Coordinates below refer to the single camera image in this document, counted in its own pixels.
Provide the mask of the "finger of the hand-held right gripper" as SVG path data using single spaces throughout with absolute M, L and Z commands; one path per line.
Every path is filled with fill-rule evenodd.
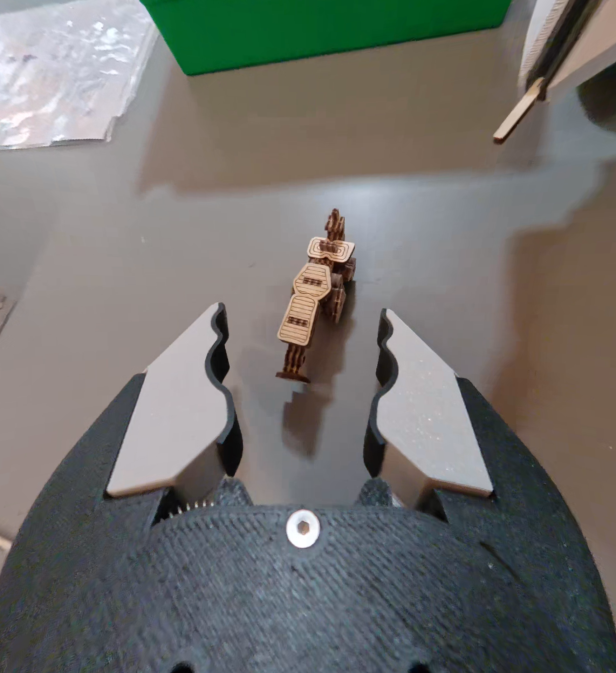
M 577 88 L 616 63 L 616 1 L 570 1 L 541 57 L 541 99 Z
M 518 75 L 524 98 L 546 98 L 561 86 L 584 28 L 584 1 L 534 2 Z

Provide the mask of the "clear plastic bag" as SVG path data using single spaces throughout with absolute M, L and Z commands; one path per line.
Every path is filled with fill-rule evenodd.
M 110 140 L 157 36 L 139 1 L 0 13 L 0 150 Z

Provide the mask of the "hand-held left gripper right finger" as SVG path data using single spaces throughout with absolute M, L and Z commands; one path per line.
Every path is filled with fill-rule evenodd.
M 487 498 L 494 487 L 454 370 L 391 309 L 381 310 L 375 393 L 364 436 L 369 474 L 418 508 L 435 489 Z

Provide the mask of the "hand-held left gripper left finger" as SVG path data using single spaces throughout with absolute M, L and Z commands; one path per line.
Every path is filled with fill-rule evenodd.
M 227 340 L 216 302 L 146 368 L 106 495 L 172 489 L 179 502 L 201 502 L 235 475 L 244 443 L 224 384 Z

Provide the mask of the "grey desk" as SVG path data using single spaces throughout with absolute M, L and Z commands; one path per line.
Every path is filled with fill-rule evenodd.
M 260 503 L 367 476 L 381 308 L 469 379 L 577 517 L 616 621 L 616 73 L 502 146 L 531 1 L 500 29 L 186 77 L 162 40 L 110 142 L 0 152 L 0 534 L 128 379 L 226 304 Z M 356 271 L 303 373 L 277 333 L 337 208 Z

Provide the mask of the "small wooden stick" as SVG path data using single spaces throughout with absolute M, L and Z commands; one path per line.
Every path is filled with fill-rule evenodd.
M 516 103 L 512 111 L 493 134 L 492 140 L 496 145 L 502 145 L 508 139 L 513 131 L 519 126 L 523 118 L 530 112 L 535 103 L 543 93 L 545 79 L 540 77 L 536 79 L 522 98 Z

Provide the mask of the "wooden puzzle model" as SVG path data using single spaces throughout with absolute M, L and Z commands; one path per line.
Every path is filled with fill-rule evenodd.
M 324 314 L 337 324 L 347 293 L 346 285 L 356 271 L 355 243 L 345 238 L 345 218 L 334 208 L 324 227 L 324 236 L 313 237 L 307 247 L 307 262 L 295 276 L 292 294 L 277 337 L 287 346 L 281 380 L 308 384 L 303 368 L 318 318 Z

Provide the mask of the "green plastic bin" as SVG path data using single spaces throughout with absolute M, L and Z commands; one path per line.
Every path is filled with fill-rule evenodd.
M 510 1 L 142 1 L 189 76 L 499 27 Z

